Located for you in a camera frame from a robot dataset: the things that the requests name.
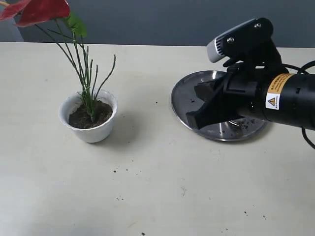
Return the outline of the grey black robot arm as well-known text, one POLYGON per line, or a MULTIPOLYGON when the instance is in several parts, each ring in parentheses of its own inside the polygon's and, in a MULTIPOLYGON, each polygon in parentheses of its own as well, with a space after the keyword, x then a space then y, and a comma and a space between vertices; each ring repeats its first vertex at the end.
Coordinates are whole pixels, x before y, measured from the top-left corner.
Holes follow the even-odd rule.
POLYGON ((284 64, 231 65, 212 95, 186 114, 192 128, 242 117, 315 128, 315 76, 290 74, 284 64))

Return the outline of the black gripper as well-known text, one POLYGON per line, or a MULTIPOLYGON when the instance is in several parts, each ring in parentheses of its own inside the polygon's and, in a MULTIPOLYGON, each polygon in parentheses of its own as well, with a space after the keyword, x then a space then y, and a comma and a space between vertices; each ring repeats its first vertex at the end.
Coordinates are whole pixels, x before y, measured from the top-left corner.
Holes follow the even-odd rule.
POLYGON ((228 75, 194 86, 204 104, 186 113, 191 128, 251 117, 296 127, 310 126, 310 68, 265 65, 249 71, 241 64, 228 75))

